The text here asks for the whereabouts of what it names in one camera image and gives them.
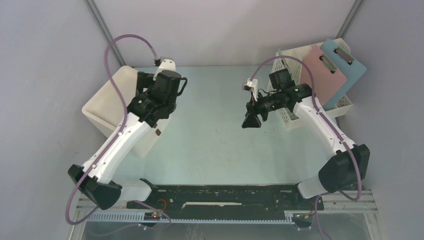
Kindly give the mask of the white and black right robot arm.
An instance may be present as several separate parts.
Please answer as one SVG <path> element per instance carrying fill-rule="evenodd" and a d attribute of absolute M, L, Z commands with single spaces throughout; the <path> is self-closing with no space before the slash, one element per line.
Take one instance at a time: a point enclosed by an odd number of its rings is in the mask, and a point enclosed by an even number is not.
<path fill-rule="evenodd" d="M 274 90 L 266 96 L 259 92 L 257 79 L 248 78 L 244 82 L 242 89 L 251 93 L 251 99 L 246 104 L 247 112 L 242 128 L 259 128 L 268 119 L 269 112 L 289 109 L 320 141 L 328 159 L 316 176 L 297 184 L 298 191 L 290 196 L 291 204 L 297 209 L 304 209 L 312 197 L 341 192 L 352 184 L 357 184 L 358 190 L 357 196 L 351 199 L 357 201 L 362 193 L 362 180 L 368 167 L 369 148 L 347 137 L 312 95 L 311 87 L 284 78 L 286 72 L 284 69 L 269 75 Z"/>

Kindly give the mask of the blue clipboard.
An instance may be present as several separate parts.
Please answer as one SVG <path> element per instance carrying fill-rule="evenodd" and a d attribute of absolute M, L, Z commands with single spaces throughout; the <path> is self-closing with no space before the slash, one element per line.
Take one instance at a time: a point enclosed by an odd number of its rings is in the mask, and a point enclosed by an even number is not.
<path fill-rule="evenodd" d="M 323 105 L 326 111 L 332 109 L 347 93 L 347 91 L 363 76 L 367 68 L 351 54 L 345 44 L 336 43 L 335 40 L 327 39 L 321 46 L 321 50 L 335 64 L 338 70 L 346 78 L 338 91 Z"/>

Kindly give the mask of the white perforated file organizer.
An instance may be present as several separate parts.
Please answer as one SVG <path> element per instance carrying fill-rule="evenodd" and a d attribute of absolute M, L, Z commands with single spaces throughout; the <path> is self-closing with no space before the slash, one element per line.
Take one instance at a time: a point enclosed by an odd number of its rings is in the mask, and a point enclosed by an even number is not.
<path fill-rule="evenodd" d="M 291 80 L 283 81 L 283 83 L 274 84 L 274 77 L 271 77 L 271 80 L 268 84 L 268 90 L 273 91 L 276 90 L 278 92 L 282 92 L 288 94 L 290 97 L 290 101 L 285 108 L 280 108 L 276 110 L 280 115 L 282 123 L 284 125 L 285 130 L 293 130 L 299 128 L 303 125 L 302 120 L 300 120 L 293 112 L 294 106 L 296 103 L 301 101 L 302 97 L 309 97 L 311 95 L 311 88 L 305 85 L 299 85 L 300 77 L 302 73 L 302 59 L 307 56 L 307 54 L 311 51 L 312 45 L 301 46 L 297 48 L 292 48 L 289 50 L 284 50 L 282 53 L 284 55 L 279 56 L 278 51 L 276 53 L 276 59 L 274 60 L 271 76 L 274 73 L 278 73 L 279 71 L 283 71 L 285 74 L 290 74 Z M 281 62 L 281 58 L 285 58 L 287 61 L 288 68 L 285 68 Z"/>

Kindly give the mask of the pink clipboard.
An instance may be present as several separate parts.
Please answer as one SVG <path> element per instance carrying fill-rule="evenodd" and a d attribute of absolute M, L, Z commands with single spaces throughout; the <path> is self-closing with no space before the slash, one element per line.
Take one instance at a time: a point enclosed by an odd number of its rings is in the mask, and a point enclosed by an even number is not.
<path fill-rule="evenodd" d="M 323 107 L 344 84 L 346 78 L 317 45 L 311 47 L 309 54 L 302 62 L 306 64 L 313 76 L 315 95 Z"/>

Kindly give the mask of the green clipboard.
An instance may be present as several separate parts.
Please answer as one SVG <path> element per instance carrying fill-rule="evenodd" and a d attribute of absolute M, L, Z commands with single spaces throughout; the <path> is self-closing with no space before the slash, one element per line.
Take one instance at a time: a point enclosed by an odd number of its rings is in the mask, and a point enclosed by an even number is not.
<path fill-rule="evenodd" d="M 278 49 L 278 55 L 279 55 L 279 56 L 283 56 L 283 55 L 284 55 L 284 54 L 282 53 L 282 51 L 281 51 L 281 49 L 280 49 L 280 48 Z M 281 60 L 281 62 L 282 62 L 282 64 L 283 64 L 284 68 L 285 68 L 285 69 L 288 69 L 289 67 L 288 67 L 288 64 L 287 64 L 286 59 L 285 59 L 285 58 L 281 58 L 280 60 Z"/>

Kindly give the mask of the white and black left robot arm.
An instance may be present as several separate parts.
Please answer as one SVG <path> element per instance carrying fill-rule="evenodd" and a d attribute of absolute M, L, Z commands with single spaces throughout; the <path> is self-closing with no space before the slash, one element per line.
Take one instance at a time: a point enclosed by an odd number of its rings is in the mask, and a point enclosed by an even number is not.
<path fill-rule="evenodd" d="M 146 91 L 131 100 L 113 134 L 92 158 L 83 165 L 73 164 L 67 171 L 78 190 L 101 210 L 118 201 L 139 201 L 145 208 L 153 208 L 158 202 L 158 194 L 152 191 L 155 186 L 148 180 L 118 184 L 113 176 L 133 146 L 147 137 L 159 120 L 168 119 L 175 111 L 187 78 L 172 70 L 163 70 L 157 76 L 139 72 L 137 85 Z"/>

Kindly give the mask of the white drawer cabinet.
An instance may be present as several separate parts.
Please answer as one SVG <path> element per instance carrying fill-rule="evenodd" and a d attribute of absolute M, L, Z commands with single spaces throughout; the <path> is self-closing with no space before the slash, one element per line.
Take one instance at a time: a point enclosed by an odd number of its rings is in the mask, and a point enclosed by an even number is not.
<path fill-rule="evenodd" d="M 136 95 L 138 70 L 130 66 L 122 66 L 112 77 L 124 101 L 129 104 Z M 124 116 L 123 105 L 110 81 L 107 81 L 94 96 L 82 107 L 82 113 L 107 138 L 117 128 Z M 131 149 L 139 158 L 145 157 L 160 138 L 171 118 L 161 119 L 157 128 L 149 130 Z"/>

